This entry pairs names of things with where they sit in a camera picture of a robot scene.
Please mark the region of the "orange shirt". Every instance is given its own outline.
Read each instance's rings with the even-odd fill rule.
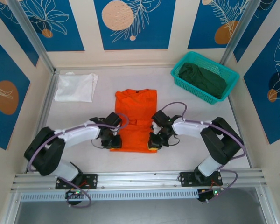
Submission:
[[[152,132],[152,116],[156,113],[156,90],[117,91],[115,94],[115,112],[124,113],[129,118],[129,124],[121,129],[121,149],[111,149],[120,152],[156,153],[148,150],[149,133]]]

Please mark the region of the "plastic basket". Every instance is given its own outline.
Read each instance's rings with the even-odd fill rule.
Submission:
[[[218,74],[220,77],[222,77],[227,84],[227,87],[225,91],[222,94],[222,98],[218,99],[199,88],[193,86],[192,84],[182,80],[178,77],[179,70],[183,66],[184,63],[193,63],[198,65],[201,68],[205,68],[207,70],[210,70],[216,74]],[[198,96],[199,98],[205,100],[206,102],[210,104],[215,104],[218,101],[223,101],[225,98],[230,94],[236,83],[239,79],[239,74],[235,71],[232,71],[231,69],[226,68],[225,66],[216,63],[196,52],[189,52],[187,53],[177,64],[176,66],[171,70],[171,75],[174,78],[174,83],[182,88],[184,88],[186,91],[189,91],[190,93],[193,93],[195,96]]]

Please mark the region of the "metal rail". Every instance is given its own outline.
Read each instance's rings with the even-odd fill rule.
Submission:
[[[234,169],[238,173],[238,180],[232,186],[235,188],[264,187],[266,180],[261,169]],[[91,191],[110,190],[160,190],[160,189],[205,189],[202,187],[181,186],[178,176],[181,171],[156,172],[117,172],[97,173],[97,189]],[[221,173],[223,187],[227,187],[233,180],[234,174]],[[38,173],[17,174],[11,192],[51,192],[64,191],[55,189],[55,176],[40,176]]]
[[[39,36],[37,35],[35,29],[33,28],[29,18],[26,16],[26,13],[21,7],[19,1],[7,0],[6,3],[8,4],[8,7],[11,10],[11,12],[14,14],[15,18],[17,19],[19,25],[23,29],[27,38],[30,40],[37,54],[42,59],[42,62],[44,63],[48,71],[50,71],[53,75],[55,70],[54,65],[51,62],[45,47],[43,46]]]

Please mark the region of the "black mounting bracket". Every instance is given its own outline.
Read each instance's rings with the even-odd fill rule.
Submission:
[[[181,172],[179,175],[179,181],[182,183],[182,187],[201,187],[201,186],[212,186],[213,182],[216,183],[215,186],[222,186],[222,177],[220,172],[215,171],[210,175],[203,183],[200,183],[195,178],[195,172]]]
[[[96,189],[98,184],[98,175],[97,174],[83,174],[81,178],[81,189]],[[64,182],[60,178],[57,178],[55,189],[72,189],[74,188],[70,184]]]
[[[149,134],[148,148],[150,150],[161,149],[163,146],[169,147],[168,140],[172,135],[175,135],[172,125],[179,117],[181,116],[175,115],[170,118],[162,110],[157,111],[153,115],[152,119],[162,129],[157,134],[153,132]]]
[[[93,121],[96,124],[105,124],[115,127],[122,123],[122,119],[114,112],[110,113],[106,118],[91,118],[90,121]],[[113,132],[108,127],[100,126],[98,138],[101,139],[103,148],[110,149],[122,147],[120,135],[113,135]]]

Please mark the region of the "white cloth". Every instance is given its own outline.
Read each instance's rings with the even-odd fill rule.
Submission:
[[[75,75],[67,72],[59,75],[58,89],[54,100],[59,102],[92,102],[98,75],[91,73]]]

